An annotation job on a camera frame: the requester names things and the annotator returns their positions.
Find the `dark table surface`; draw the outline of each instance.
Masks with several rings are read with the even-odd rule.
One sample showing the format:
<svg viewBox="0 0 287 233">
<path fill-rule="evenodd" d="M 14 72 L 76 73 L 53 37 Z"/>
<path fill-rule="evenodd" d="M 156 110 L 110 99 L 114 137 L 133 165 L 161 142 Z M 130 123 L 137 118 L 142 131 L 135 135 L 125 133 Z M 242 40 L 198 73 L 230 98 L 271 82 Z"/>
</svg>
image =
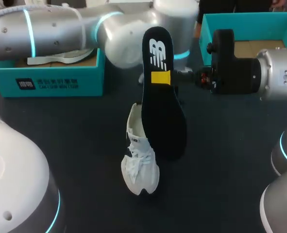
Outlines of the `dark table surface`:
<svg viewBox="0 0 287 233">
<path fill-rule="evenodd" d="M 189 66 L 200 65 L 195 41 Z M 140 199 L 127 189 L 120 162 L 127 117 L 142 95 L 141 72 L 107 62 L 101 98 L 0 96 L 2 119 L 47 157 L 67 208 L 67 233 L 264 233 L 259 202 L 276 178 L 270 152 L 287 125 L 287 102 L 181 86 L 185 156 L 176 162 L 157 159 L 157 195 Z"/>
</svg>

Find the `yellow label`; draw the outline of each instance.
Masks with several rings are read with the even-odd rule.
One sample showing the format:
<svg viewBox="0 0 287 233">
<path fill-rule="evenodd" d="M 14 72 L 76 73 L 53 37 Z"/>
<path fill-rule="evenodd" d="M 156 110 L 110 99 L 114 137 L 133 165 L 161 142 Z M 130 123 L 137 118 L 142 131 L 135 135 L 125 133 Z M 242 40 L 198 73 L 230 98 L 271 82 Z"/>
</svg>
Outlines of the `yellow label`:
<svg viewBox="0 0 287 233">
<path fill-rule="evenodd" d="M 151 82 L 170 85 L 170 70 L 151 72 Z"/>
</svg>

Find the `cardboard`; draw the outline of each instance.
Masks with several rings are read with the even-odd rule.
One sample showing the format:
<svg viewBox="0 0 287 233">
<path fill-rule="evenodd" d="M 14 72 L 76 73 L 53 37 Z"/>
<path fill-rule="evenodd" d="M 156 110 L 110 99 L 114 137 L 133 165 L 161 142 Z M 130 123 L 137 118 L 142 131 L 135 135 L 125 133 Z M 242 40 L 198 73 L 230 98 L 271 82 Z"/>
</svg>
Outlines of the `cardboard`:
<svg viewBox="0 0 287 233">
<path fill-rule="evenodd" d="M 253 58 L 249 41 L 236 41 L 234 54 L 237 58 Z"/>
<path fill-rule="evenodd" d="M 80 62 L 73 63 L 73 64 L 64 64 L 61 62 L 52 62 L 42 65 L 28 65 L 26 59 L 20 59 L 16 61 L 15 67 L 16 68 L 40 68 L 40 67 L 95 67 L 97 63 L 97 56 L 88 57 L 87 59 L 83 59 Z"/>
<path fill-rule="evenodd" d="M 236 41 L 234 54 L 237 58 L 255 58 L 262 49 L 285 48 L 282 40 Z"/>
</svg>

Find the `insole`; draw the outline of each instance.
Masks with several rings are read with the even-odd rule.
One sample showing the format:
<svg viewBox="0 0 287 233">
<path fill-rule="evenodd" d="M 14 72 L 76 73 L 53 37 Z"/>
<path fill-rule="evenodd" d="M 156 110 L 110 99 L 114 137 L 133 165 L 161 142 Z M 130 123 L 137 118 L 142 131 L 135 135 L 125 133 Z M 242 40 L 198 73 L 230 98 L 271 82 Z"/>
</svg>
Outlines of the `insole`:
<svg viewBox="0 0 287 233">
<path fill-rule="evenodd" d="M 174 86 L 170 82 L 163 84 L 173 70 L 169 32 L 162 27 L 148 29 L 143 36 L 142 53 L 144 87 L 141 116 L 145 135 L 156 156 L 180 158 L 186 147 L 186 118 Z"/>
</svg>

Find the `white shoe sole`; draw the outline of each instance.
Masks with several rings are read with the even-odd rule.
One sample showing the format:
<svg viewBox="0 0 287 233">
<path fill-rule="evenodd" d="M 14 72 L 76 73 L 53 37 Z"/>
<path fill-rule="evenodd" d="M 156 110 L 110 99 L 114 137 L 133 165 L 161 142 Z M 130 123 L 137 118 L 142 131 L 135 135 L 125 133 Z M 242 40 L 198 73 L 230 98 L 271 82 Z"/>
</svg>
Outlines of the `white shoe sole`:
<svg viewBox="0 0 287 233">
<path fill-rule="evenodd" d="M 42 65 L 50 62 L 61 62 L 64 64 L 72 64 L 79 62 L 80 60 L 88 57 L 93 50 L 88 51 L 87 53 L 82 54 L 77 57 L 55 57 L 55 56 L 46 56 L 46 57 L 28 57 L 28 65 Z"/>
</svg>

